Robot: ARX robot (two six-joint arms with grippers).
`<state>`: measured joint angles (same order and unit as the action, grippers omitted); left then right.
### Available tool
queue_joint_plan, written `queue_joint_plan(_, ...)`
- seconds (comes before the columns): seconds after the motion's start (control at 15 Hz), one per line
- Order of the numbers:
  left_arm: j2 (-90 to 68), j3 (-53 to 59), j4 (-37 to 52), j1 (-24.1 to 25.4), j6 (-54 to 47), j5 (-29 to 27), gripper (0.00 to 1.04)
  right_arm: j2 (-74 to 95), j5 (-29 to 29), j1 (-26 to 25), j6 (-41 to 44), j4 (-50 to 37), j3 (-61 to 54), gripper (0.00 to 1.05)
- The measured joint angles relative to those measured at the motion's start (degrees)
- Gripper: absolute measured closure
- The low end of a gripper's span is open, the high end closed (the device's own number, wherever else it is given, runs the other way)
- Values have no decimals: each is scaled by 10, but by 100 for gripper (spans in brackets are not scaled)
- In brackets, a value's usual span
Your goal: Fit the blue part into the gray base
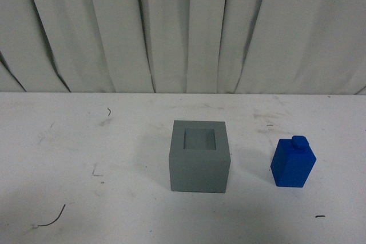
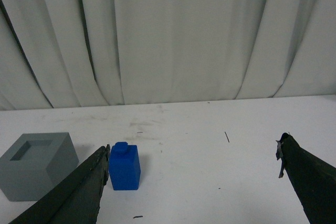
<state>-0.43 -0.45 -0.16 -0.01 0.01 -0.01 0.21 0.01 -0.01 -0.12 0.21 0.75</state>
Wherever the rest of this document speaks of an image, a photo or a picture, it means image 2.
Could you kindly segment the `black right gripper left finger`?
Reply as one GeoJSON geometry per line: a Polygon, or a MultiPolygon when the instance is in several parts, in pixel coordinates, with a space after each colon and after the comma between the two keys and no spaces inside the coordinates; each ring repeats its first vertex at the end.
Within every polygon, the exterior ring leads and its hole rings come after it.
{"type": "Polygon", "coordinates": [[[96,223],[109,177],[110,146],[102,146],[11,223],[96,223]]]}

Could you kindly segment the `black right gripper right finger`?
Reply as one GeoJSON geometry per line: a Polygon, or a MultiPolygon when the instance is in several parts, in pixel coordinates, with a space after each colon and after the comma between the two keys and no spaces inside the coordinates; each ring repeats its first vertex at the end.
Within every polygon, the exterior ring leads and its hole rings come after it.
{"type": "Polygon", "coordinates": [[[301,148],[288,133],[277,141],[279,178],[286,172],[310,223],[335,223],[335,167],[301,148]]]}

